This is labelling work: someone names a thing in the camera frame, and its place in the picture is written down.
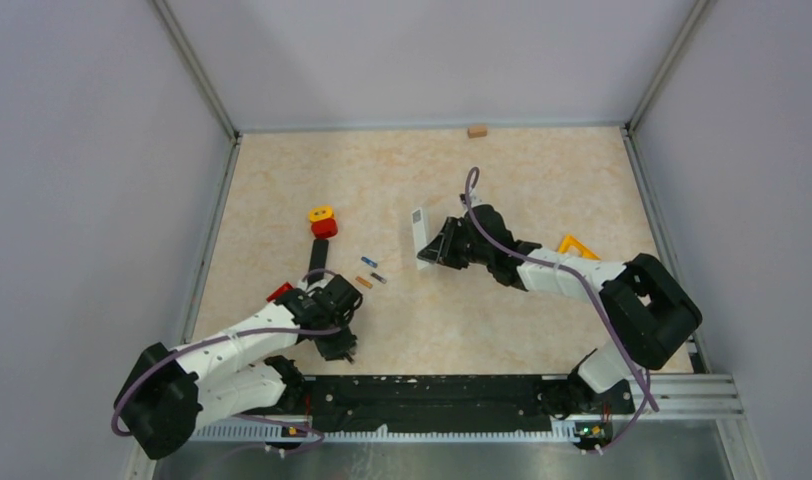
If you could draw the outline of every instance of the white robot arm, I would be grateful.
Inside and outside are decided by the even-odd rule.
[[[504,286],[593,301],[597,308],[602,304],[615,341],[592,352],[569,375],[570,383],[586,397],[583,401],[630,374],[641,378],[629,364],[659,370],[700,325],[698,308],[653,256],[603,262],[514,240],[503,217],[474,194],[471,177],[460,197],[465,214],[447,217],[441,232],[425,246],[421,238],[426,214],[421,209],[412,213],[417,257],[424,262],[419,268],[438,264],[462,269],[477,263]]]
[[[194,344],[146,348],[115,400],[112,429],[133,435],[159,459],[216,420],[258,407],[294,408],[303,376],[282,356],[262,359],[309,338],[326,360],[352,361],[356,337],[348,325],[361,304],[362,294],[336,275],[282,292],[250,318]]]

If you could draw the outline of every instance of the cable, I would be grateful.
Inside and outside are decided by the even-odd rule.
[[[323,432],[315,430],[314,428],[306,426],[306,425],[299,425],[299,424],[290,423],[290,422],[281,422],[279,420],[271,420],[269,418],[254,417],[252,415],[235,415],[235,418],[240,418],[242,420],[247,420],[247,421],[250,421],[250,422],[264,423],[264,424],[267,424],[267,425],[276,425],[278,427],[285,427],[285,428],[291,427],[291,428],[295,428],[297,430],[300,430],[301,432],[306,432],[308,434],[316,435],[318,437],[317,439],[315,439],[314,442],[304,443],[303,445],[300,445],[299,447],[297,447],[297,448],[295,448],[293,450],[282,450],[286,457],[289,456],[289,455],[297,455],[298,453],[306,453],[306,452],[308,452],[308,451],[310,451],[312,449],[315,449],[315,448],[321,446],[321,444],[324,441]],[[203,467],[202,470],[200,470],[200,473],[198,473],[197,475],[194,475],[193,477],[191,477],[191,480],[199,480],[199,479],[203,478],[206,475],[206,473],[211,471],[219,463],[222,463],[222,462],[226,461],[229,457],[232,457],[235,454],[245,452],[247,450],[256,450],[256,449],[262,449],[262,448],[263,447],[262,447],[261,443],[248,443],[248,444],[245,444],[245,445],[235,447],[232,450],[224,453],[220,457],[218,457],[218,458],[212,460],[211,462],[209,462],[205,467]]]
[[[340,328],[328,328],[326,330],[305,330],[301,328],[279,328],[279,327],[266,327],[266,328],[251,328],[249,330],[242,330],[236,333],[238,337],[248,337],[250,335],[260,335],[263,333],[295,333],[297,335],[308,335],[308,336],[326,336],[332,335],[334,333],[338,333],[341,331]],[[182,348],[181,350],[176,350],[171,352],[170,355],[161,359],[158,363],[153,365],[152,367],[148,368],[146,372],[142,373],[129,388],[126,389],[126,392],[120,397],[120,401],[117,402],[117,406],[115,407],[114,414],[112,414],[112,432],[119,437],[129,437],[132,435],[132,432],[127,432],[125,430],[121,430],[120,426],[118,426],[118,420],[120,419],[120,414],[123,411],[123,407],[129,403],[129,400],[135,395],[135,392],[147,381],[148,378],[153,376],[156,372],[158,372],[162,367],[173,362],[177,358],[191,353],[195,350],[200,350],[202,348],[206,348],[211,345],[215,345],[217,343],[223,343],[230,339],[228,335],[224,335],[221,337],[210,338],[207,340],[203,340],[198,343],[194,343],[191,345],[187,345],[186,347]]]
[[[647,369],[645,369],[645,381],[647,382],[646,385],[645,384],[639,384],[639,387],[644,389],[644,387],[646,386],[648,389],[650,389],[650,370],[647,370]],[[624,428],[622,428],[621,431],[618,432],[618,435],[615,435],[612,438],[611,442],[606,444],[606,446],[600,448],[601,453],[606,452],[607,450],[611,449],[619,441],[621,441],[622,438],[624,438],[624,435],[627,433],[627,431],[629,431],[630,428],[632,428],[632,426],[635,425],[636,422],[639,420],[639,417],[642,416],[642,413],[644,413],[644,409],[645,409],[645,407],[647,407],[647,404],[648,404],[647,397],[643,397],[642,398],[642,404],[639,405],[638,410],[636,410],[636,413],[633,414],[633,418],[631,418],[630,421],[627,422],[626,425],[624,425]]]
[[[630,372],[633,374],[633,378],[636,379],[636,383],[639,384],[639,387],[642,389],[644,393],[645,400],[650,402],[650,408],[653,411],[659,411],[659,404],[656,403],[656,399],[653,398],[653,394],[650,392],[650,386],[646,385],[642,381],[641,373],[636,369],[636,365],[633,363],[633,360],[630,358],[630,355],[627,353],[627,350],[624,348],[624,345],[621,344],[621,339],[618,338],[618,333],[615,332],[615,329],[612,327],[612,323],[609,321],[609,316],[606,314],[606,310],[603,308],[603,304],[600,301],[600,298],[594,293],[592,290],[591,285],[589,282],[586,281],[586,278],[578,272],[577,270],[567,266],[562,265],[561,263],[556,264],[554,262],[549,262],[547,260],[542,260],[540,258],[533,258],[528,257],[526,255],[522,255],[518,252],[512,251],[502,245],[500,242],[492,238],[488,232],[485,231],[480,222],[477,220],[476,214],[474,214],[474,209],[471,207],[471,190],[477,186],[477,181],[480,179],[480,169],[479,167],[471,167],[471,170],[468,171],[468,176],[465,178],[465,208],[468,210],[468,216],[471,218],[471,222],[476,227],[477,231],[485,238],[488,243],[492,244],[495,248],[500,250],[501,252],[515,258],[519,258],[525,262],[535,263],[537,265],[541,265],[547,268],[559,269],[563,272],[570,273],[574,278],[576,278],[580,285],[582,285],[583,290],[585,290],[586,295],[591,300],[592,305],[594,305],[595,310],[597,310],[598,316],[600,316],[601,322],[603,322],[603,326],[606,327],[606,331],[609,332],[609,336],[612,338],[612,341],[615,342],[615,345],[618,347],[618,352],[621,353],[621,358],[624,359],[624,362],[627,364],[627,367],[630,369]]]

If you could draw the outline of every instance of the small wooden block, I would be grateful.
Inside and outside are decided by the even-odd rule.
[[[486,125],[471,125],[468,127],[468,138],[480,138],[488,135],[488,127]]]

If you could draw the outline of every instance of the table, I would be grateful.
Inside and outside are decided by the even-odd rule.
[[[617,127],[336,131],[244,135],[194,339],[260,310],[308,266],[307,213],[332,205],[327,266],[364,293],[356,362],[325,362],[303,342],[283,354],[304,374],[563,373],[608,336],[591,305],[497,284],[484,267],[418,271],[410,212],[433,233],[462,214],[468,169],[516,238],[556,248],[570,233],[604,260],[655,253]],[[386,285],[371,280],[366,256]],[[359,286],[357,275],[375,285]],[[663,371],[691,372],[681,349]]]

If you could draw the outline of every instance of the red block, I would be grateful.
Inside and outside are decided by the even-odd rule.
[[[312,223],[312,233],[315,234],[315,238],[334,237],[338,233],[338,224],[335,223],[335,218],[319,220]]]
[[[274,293],[268,295],[267,301],[270,303],[270,302],[276,300],[280,295],[282,295],[283,293],[291,290],[292,288],[294,288],[294,287],[292,287],[290,283],[288,283],[288,282],[283,283],[281,287],[274,290]]]

